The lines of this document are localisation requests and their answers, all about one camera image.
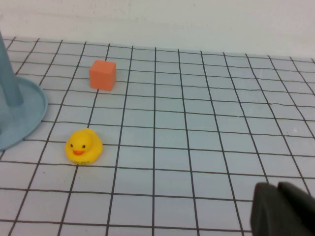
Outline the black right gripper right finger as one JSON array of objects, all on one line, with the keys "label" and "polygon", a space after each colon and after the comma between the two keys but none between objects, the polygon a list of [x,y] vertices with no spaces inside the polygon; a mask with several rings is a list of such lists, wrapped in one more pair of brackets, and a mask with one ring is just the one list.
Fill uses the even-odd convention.
[{"label": "black right gripper right finger", "polygon": [[301,223],[315,235],[315,198],[290,182],[279,182],[278,190],[289,202]]}]

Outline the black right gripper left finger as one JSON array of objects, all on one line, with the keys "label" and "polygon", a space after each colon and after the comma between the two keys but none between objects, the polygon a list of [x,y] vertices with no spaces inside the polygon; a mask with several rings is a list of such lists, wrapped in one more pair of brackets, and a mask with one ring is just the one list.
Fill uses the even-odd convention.
[{"label": "black right gripper left finger", "polygon": [[280,193],[267,183],[254,189],[250,224],[254,236],[307,236],[308,229]]}]

